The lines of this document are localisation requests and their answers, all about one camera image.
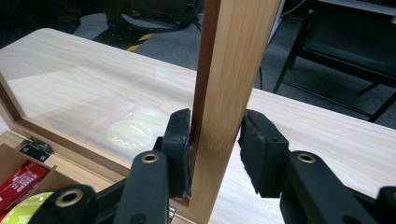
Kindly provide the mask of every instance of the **chair leg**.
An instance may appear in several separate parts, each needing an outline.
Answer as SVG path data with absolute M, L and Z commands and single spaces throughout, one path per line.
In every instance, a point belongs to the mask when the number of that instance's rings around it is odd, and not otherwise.
M 262 67 L 261 66 L 260 66 L 259 72 L 260 72 L 260 90 L 262 90 Z
M 396 92 L 393 93 L 393 95 L 391 95 L 388 100 L 381 105 L 381 107 L 378 108 L 378 110 L 376 110 L 376 112 L 369 118 L 368 121 L 370 122 L 375 122 L 383 113 L 385 113 L 385 111 L 387 111 L 387 109 L 390 108 L 391 105 L 393 105 L 393 103 L 395 103 L 396 101 Z
M 279 90 L 280 84 L 282 84 L 283 78 L 285 77 L 286 73 L 290 69 L 291 66 L 293 66 L 294 61 L 296 60 L 297 57 L 297 52 L 296 50 L 292 50 L 288 56 L 288 59 L 285 62 L 285 65 L 283 65 L 282 71 L 280 72 L 280 76 L 276 81 L 275 87 L 273 89 L 273 93 L 277 93 Z

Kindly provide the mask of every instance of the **wood grain surface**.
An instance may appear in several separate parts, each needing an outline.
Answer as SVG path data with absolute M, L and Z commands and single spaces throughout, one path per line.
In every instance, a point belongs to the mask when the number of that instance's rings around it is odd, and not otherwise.
M 123 111 L 142 104 L 161 111 L 161 122 L 166 124 L 173 110 L 192 106 L 195 80 L 194 71 L 52 30 L 37 31 L 1 49 L 0 72 L 26 115 L 125 161 L 129 158 L 119 154 L 122 149 L 106 151 L 111 143 L 106 143 L 106 132 L 100 129 L 120 117 L 128 119 L 129 113 Z M 247 108 L 266 115 L 288 138 L 291 150 L 319 155 L 347 186 L 375 197 L 380 187 L 396 185 L 395 130 L 258 90 L 251 92 Z M 230 135 L 228 139 L 235 138 L 236 132 Z M 228 164 L 210 223 L 283 222 L 278 200 L 254 193 L 237 145 L 233 150 L 209 152 L 215 158 L 231 154 L 228 163 L 219 160 L 206 167 L 210 172 L 211 167 Z M 194 197 L 215 201 L 210 194 Z

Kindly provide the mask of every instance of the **metal screw hole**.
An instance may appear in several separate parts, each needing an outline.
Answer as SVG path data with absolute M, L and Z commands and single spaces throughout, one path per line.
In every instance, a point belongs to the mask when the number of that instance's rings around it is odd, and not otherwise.
M 84 193 L 81 189 L 70 189 L 61 194 L 61 196 L 59 196 L 56 200 L 55 204 L 58 207 L 68 207 L 81 200 L 83 195 Z
M 142 162 L 144 163 L 152 163 L 159 159 L 159 157 L 155 154 L 148 154 L 142 158 Z

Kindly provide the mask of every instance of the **chair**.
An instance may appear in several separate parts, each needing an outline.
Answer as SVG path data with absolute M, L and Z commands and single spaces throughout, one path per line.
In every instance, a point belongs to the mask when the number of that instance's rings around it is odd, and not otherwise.
M 293 67 L 296 57 L 307 59 L 354 77 L 372 82 L 357 92 L 362 95 L 378 85 L 396 87 L 396 24 L 381 16 L 354 8 L 330 4 L 313 4 L 297 34 L 288 59 L 276 82 L 273 93 L 277 93 L 282 82 L 303 91 L 312 92 L 284 80 Z M 394 92 L 374 114 L 349 105 L 339 105 L 362 113 L 375 122 L 396 100 Z

